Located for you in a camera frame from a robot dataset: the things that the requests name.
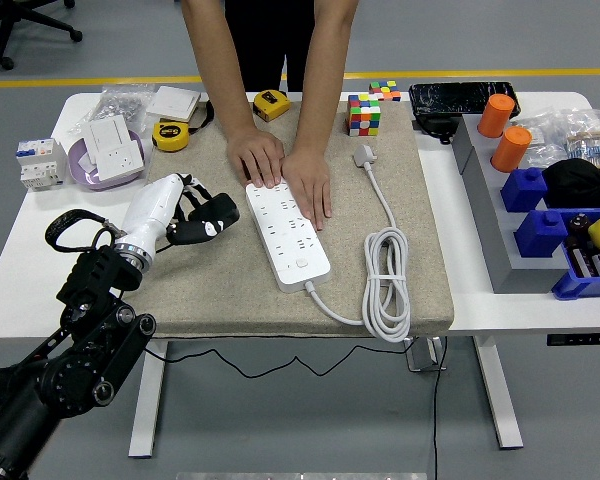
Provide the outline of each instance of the beige mat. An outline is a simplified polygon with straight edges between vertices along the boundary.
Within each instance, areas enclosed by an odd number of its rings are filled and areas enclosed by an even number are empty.
[[[333,218],[319,233],[331,262],[331,279],[317,287],[333,311],[361,319],[366,281],[363,243],[368,233],[389,225],[364,169],[353,163],[360,144],[378,156],[377,180],[409,239],[408,286],[411,333],[435,335],[453,321],[453,303],[408,111],[385,102],[377,137],[349,137],[346,103],[340,104],[326,157],[331,168]],[[300,104],[269,124],[258,126],[291,151]],[[173,172],[191,173],[211,192],[228,193],[240,220],[211,242],[172,247],[158,254],[138,292],[125,300],[158,321],[157,337],[222,335],[370,336],[321,313],[306,292],[282,293],[276,284],[245,199],[226,159],[217,122],[191,137],[176,153],[156,151],[150,180]]]

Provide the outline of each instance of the yellow floor line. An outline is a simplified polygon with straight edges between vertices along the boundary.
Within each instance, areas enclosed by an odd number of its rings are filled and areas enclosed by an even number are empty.
[[[600,76],[600,68],[541,68],[523,70],[411,70],[381,72],[349,72],[345,80],[398,79],[398,78],[467,78],[467,77],[551,77]],[[166,77],[104,77],[57,78],[42,80],[0,80],[0,88],[68,87],[120,83],[202,83],[200,76]]]

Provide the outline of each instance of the office chair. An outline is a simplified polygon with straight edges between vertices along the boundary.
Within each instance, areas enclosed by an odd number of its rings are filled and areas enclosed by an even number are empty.
[[[13,68],[13,60],[5,57],[4,51],[7,48],[7,42],[9,41],[13,25],[23,18],[34,23],[40,23],[69,32],[69,36],[74,42],[82,40],[82,32],[74,30],[71,25],[33,11],[35,8],[53,3],[54,1],[56,0],[0,0],[0,65],[2,65],[2,68],[5,70]],[[64,6],[67,8],[73,8],[75,4],[75,0],[64,0]]]

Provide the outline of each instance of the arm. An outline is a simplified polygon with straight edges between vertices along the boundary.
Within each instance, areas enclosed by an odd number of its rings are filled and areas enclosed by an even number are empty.
[[[243,164],[257,187],[280,183],[282,143],[255,126],[242,85],[238,57],[218,0],[182,0],[198,70],[227,137],[227,154],[240,182],[247,179]]]
[[[283,173],[302,214],[321,230],[330,217],[329,167],[324,154],[335,118],[351,25],[358,0],[315,0],[316,24],[305,71],[302,109]]]

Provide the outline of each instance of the blue plastic container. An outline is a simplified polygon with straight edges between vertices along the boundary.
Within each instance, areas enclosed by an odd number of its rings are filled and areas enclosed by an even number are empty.
[[[578,208],[578,209],[553,209],[560,213],[565,224],[569,223],[578,213],[584,213],[591,222],[600,219],[600,208]],[[575,273],[567,249],[562,245],[567,262],[569,262],[569,271],[556,283],[551,291],[559,300],[575,300],[584,297],[600,297],[600,277],[578,277]]]
[[[562,216],[554,210],[531,210],[513,236],[522,257],[551,258],[567,238]]]
[[[540,168],[514,170],[500,190],[507,212],[529,212],[546,193],[547,184]]]

